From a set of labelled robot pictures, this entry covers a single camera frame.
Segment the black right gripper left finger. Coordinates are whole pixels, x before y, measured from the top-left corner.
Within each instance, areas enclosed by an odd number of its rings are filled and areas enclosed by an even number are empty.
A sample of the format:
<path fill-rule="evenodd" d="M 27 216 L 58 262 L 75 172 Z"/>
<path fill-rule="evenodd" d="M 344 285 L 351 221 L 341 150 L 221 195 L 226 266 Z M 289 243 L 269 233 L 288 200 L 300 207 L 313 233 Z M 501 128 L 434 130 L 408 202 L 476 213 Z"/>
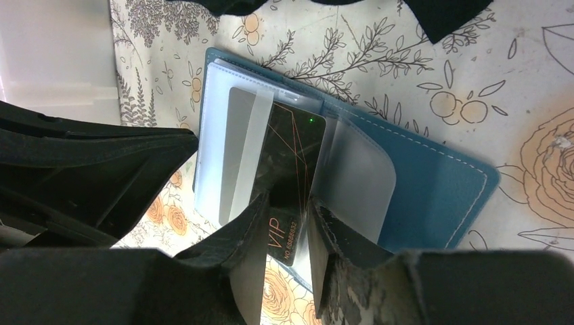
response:
<path fill-rule="evenodd" d="M 1 254 L 2 324 L 258 324 L 269 197 L 170 257 L 153 249 Z"/>

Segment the blue leather card holder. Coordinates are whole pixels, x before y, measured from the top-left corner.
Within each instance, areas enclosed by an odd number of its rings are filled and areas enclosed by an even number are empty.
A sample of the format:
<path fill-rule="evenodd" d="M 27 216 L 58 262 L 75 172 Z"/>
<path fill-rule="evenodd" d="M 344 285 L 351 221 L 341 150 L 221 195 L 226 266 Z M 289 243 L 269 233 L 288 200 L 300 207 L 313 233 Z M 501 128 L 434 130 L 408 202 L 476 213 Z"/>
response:
<path fill-rule="evenodd" d="M 491 165 L 211 47 L 206 51 L 194 204 L 201 216 L 219 225 L 232 87 L 267 91 L 290 103 L 303 98 L 320 103 L 313 112 L 325 118 L 326 130 L 309 197 L 390 253 L 455 248 L 500 182 Z M 313 290 L 307 206 L 304 212 L 296 259 L 289 268 Z"/>

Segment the black card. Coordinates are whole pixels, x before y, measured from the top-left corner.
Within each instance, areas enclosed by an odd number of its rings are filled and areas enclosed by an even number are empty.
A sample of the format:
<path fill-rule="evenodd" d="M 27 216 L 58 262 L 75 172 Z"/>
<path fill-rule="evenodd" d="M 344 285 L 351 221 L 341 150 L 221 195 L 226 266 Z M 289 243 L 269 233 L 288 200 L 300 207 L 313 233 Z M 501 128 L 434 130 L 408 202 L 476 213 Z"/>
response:
<path fill-rule="evenodd" d="M 229 90 L 218 220 L 235 219 L 269 193 L 268 253 L 290 267 L 303 228 L 326 120 L 317 100 L 290 103 L 267 91 Z"/>

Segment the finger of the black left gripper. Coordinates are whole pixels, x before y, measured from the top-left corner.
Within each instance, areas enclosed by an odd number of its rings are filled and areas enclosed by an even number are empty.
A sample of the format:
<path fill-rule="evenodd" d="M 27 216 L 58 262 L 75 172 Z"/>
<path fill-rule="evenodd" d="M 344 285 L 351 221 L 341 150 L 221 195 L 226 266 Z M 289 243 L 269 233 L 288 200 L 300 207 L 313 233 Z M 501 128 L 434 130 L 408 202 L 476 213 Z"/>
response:
<path fill-rule="evenodd" d="M 198 148 L 188 129 L 121 127 L 1 103 L 1 248 L 116 244 Z"/>

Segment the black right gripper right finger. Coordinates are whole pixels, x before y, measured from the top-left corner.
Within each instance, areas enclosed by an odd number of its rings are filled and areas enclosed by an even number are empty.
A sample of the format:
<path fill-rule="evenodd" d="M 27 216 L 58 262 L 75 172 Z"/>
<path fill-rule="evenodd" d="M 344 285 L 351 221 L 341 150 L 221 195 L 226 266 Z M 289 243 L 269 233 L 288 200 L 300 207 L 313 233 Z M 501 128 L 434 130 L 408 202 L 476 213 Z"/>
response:
<path fill-rule="evenodd" d="M 572 324 L 573 264 L 546 251 L 390 253 L 307 205 L 322 324 Z"/>

